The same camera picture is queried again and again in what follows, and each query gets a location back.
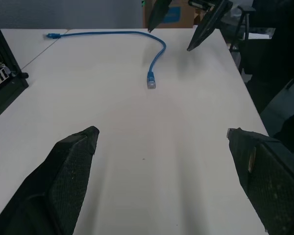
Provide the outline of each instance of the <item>blue ethernet cable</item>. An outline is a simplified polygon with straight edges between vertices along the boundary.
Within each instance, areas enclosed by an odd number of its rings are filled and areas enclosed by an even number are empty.
[[[102,31],[102,32],[80,32],[80,33],[68,33],[68,34],[59,34],[59,33],[48,33],[46,35],[47,38],[52,39],[58,39],[63,37],[70,37],[70,36],[81,36],[81,35],[102,35],[102,34],[140,34],[147,37],[150,37],[154,40],[157,40],[160,42],[163,46],[162,50],[156,55],[156,57],[151,62],[151,65],[149,67],[149,71],[147,74],[147,87],[148,89],[155,89],[156,88],[156,81],[154,74],[152,72],[153,66],[155,65],[156,61],[159,59],[159,57],[165,52],[167,45],[164,41],[162,41],[160,38],[157,38],[151,34],[143,33],[139,31]]]

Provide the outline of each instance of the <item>table surface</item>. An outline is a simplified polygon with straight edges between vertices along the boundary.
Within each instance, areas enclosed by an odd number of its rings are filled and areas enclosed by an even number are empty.
[[[0,212],[57,141],[94,125],[74,234],[266,234],[226,138],[266,130],[221,33],[187,52],[193,33],[152,32],[168,46],[155,90],[161,45],[138,35],[63,38],[26,66],[29,88],[0,116]]]
[[[43,35],[67,32],[66,29],[1,29],[1,31],[21,69],[55,42],[55,40],[45,40]]]

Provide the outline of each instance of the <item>floor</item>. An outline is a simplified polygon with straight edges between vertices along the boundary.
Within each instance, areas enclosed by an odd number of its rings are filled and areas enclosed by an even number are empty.
[[[239,53],[232,54],[236,65],[239,65]],[[251,75],[242,73],[242,79],[247,82]],[[265,128],[270,136],[280,131],[286,119],[294,114],[294,85],[289,89],[283,89],[260,114]]]

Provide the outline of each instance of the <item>gray wall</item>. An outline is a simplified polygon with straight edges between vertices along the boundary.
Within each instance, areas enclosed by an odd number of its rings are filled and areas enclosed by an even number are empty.
[[[141,0],[0,0],[1,28],[142,28]]]
[[[241,11],[237,8],[239,5],[251,6],[254,0],[231,0],[233,2],[233,7],[231,11],[225,14],[222,21],[227,24],[237,26],[239,18],[241,16]]]

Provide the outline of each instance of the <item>black machine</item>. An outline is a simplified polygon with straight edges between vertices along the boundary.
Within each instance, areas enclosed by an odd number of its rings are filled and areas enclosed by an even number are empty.
[[[59,141],[0,214],[0,235],[72,235],[87,190],[99,130]]]
[[[153,6],[148,22],[148,31],[153,31],[163,20],[169,10],[172,0],[157,0]],[[232,8],[229,0],[189,0],[189,5],[206,12],[202,22],[198,25],[187,51],[199,46],[215,28],[224,14]]]
[[[240,184],[269,235],[294,235],[294,155],[278,140],[229,129]]]
[[[28,87],[26,78],[0,30],[0,114]]]

